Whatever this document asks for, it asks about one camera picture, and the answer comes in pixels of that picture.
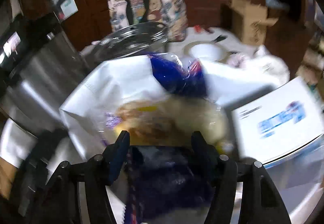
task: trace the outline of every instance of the brown cardboard box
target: brown cardboard box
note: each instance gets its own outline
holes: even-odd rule
[[[14,180],[17,168],[0,157],[0,195],[9,199],[11,183]]]
[[[267,26],[278,18],[268,18],[268,8],[251,4],[250,0],[232,0],[232,32],[245,44],[264,44]]]

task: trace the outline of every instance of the red object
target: red object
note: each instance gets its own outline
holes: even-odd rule
[[[195,25],[194,26],[195,32],[200,33],[201,32],[201,26],[200,25]]]

